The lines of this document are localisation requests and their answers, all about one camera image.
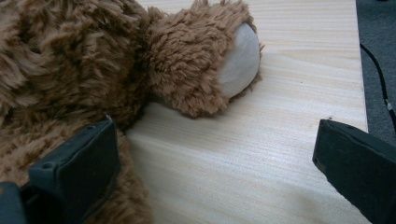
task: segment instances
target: light wood surface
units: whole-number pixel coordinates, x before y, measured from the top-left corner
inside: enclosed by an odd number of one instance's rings
[[[320,119],[367,130],[355,1],[247,2],[265,44],[254,92],[211,119],[152,103],[127,133],[156,223],[368,223],[311,161]]]

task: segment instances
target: black wire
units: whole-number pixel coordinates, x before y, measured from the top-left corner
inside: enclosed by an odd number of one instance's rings
[[[387,84],[385,83],[385,78],[384,74],[382,73],[381,67],[379,66],[378,61],[376,60],[375,56],[368,50],[366,47],[361,44],[361,48],[370,56],[370,58],[373,60],[376,70],[378,71],[379,74],[379,80],[381,81],[381,87],[382,87],[382,96],[384,97],[384,102],[385,105],[387,106],[388,112],[390,114],[390,117],[392,118],[392,123],[393,123],[393,128],[396,132],[396,115],[395,112],[393,111],[392,105],[389,102],[388,98],[388,92],[387,92]]]

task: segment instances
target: fluffy fur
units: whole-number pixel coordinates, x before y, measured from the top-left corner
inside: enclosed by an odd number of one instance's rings
[[[242,2],[167,15],[134,0],[0,1],[0,181],[23,185],[31,164],[107,113],[122,168],[88,222],[150,223],[122,131],[151,93],[193,117],[226,108],[216,74],[243,22],[255,29]]]

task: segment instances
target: gray carpet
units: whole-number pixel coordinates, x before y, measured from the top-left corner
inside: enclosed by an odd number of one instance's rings
[[[377,58],[396,110],[396,1],[357,0],[361,43]],[[385,107],[375,64],[361,50],[369,133],[396,146],[396,133]]]

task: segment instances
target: stuffed toy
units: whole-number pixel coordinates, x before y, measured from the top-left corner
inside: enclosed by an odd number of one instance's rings
[[[135,0],[0,1],[0,182],[22,186],[30,165],[108,114],[121,170],[86,221],[150,223],[123,132],[151,96],[192,118],[224,110],[260,80],[261,51],[242,1],[176,14]]]

